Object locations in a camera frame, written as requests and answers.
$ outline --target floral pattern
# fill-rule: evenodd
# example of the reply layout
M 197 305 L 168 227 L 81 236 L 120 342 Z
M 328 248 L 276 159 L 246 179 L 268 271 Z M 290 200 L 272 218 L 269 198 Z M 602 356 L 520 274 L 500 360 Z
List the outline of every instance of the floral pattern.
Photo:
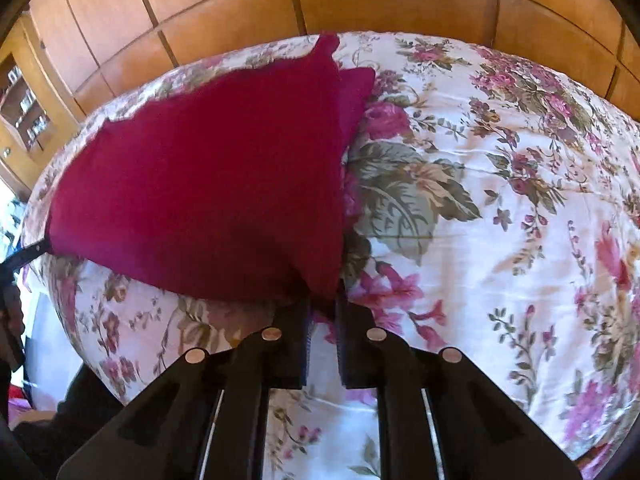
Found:
M 201 60 L 96 110 L 37 183 L 25 242 L 104 120 L 315 39 Z M 594 478 L 640 412 L 638 124 L 561 73 L 460 41 L 353 32 L 335 60 L 377 75 L 344 158 L 350 300 L 414 347 L 461 348 Z M 187 298 L 78 258 L 33 267 L 124 403 L 185 350 L 232 348 L 275 307 Z M 379 476 L 375 405 L 374 391 L 339 386 L 334 328 L 316 313 L 308 387 L 271 394 L 265 478 Z

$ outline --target red cloth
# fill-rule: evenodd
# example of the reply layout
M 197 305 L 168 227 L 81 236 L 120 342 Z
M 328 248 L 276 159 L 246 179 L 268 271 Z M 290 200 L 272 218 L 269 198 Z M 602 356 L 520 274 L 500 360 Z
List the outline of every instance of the red cloth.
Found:
M 374 79 L 372 69 L 338 72 L 337 45 L 324 36 L 308 56 L 105 122 L 56 190 L 53 252 L 197 298 L 279 299 L 307 287 L 331 297 L 340 158 Z

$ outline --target person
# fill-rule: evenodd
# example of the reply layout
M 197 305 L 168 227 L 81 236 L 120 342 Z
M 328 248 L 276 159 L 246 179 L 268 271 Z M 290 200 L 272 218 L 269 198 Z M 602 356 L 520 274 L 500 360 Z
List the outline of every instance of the person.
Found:
M 24 333 L 20 289 L 11 285 L 2 292 L 12 334 Z M 82 365 L 51 420 L 22 422 L 14 439 L 44 478 L 55 480 L 63 463 L 122 409 L 122 404 L 86 365 Z

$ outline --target wooden wall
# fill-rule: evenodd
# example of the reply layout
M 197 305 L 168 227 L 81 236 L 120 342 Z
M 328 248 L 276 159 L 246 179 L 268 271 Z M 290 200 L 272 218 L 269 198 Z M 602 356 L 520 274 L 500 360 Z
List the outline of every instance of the wooden wall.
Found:
M 640 48 L 609 0 L 33 0 L 82 109 L 179 64 L 323 30 L 459 38 L 567 73 L 640 119 Z

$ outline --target bed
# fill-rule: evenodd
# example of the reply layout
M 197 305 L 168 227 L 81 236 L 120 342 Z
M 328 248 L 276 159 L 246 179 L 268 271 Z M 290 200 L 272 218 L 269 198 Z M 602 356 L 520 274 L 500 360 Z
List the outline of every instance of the bed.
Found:
M 24 242 L 43 235 L 60 177 L 105 119 L 315 40 L 204 59 L 96 110 L 36 184 Z M 412 346 L 460 348 L 594 478 L 640 410 L 638 125 L 561 73 L 461 41 L 350 32 L 334 58 L 377 75 L 344 158 L 350 300 Z M 123 403 L 185 350 L 237 345 L 275 307 L 179 296 L 78 258 L 33 270 Z M 308 387 L 271 397 L 264 477 L 379 476 L 376 399 L 341 387 L 332 324 L 316 321 Z

